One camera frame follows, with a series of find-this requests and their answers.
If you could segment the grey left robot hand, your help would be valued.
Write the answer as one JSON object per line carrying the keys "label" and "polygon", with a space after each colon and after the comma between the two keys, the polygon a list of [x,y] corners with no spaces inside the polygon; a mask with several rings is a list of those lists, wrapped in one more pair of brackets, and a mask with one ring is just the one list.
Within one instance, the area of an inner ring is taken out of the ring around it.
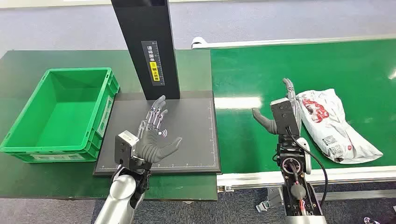
{"label": "grey left robot hand", "polygon": [[167,109],[163,110],[166,105],[165,100],[166,96],[162,95],[152,104],[138,130],[139,141],[136,145],[135,156],[148,163],[157,163],[173,154],[179,149],[183,140],[182,137],[177,137],[168,145],[161,147],[157,144],[161,124],[168,112]]}

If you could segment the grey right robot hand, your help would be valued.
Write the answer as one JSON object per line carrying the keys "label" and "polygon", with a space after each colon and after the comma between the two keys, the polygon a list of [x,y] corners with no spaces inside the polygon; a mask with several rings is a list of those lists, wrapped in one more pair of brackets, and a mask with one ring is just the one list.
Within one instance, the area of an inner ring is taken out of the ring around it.
{"label": "grey right robot hand", "polygon": [[301,112],[298,108],[298,99],[292,81],[283,79],[286,86],[287,96],[270,103],[273,119],[268,119],[260,113],[258,108],[252,109],[254,119],[262,125],[270,134],[287,134],[286,127],[290,127],[292,134],[301,133]]}

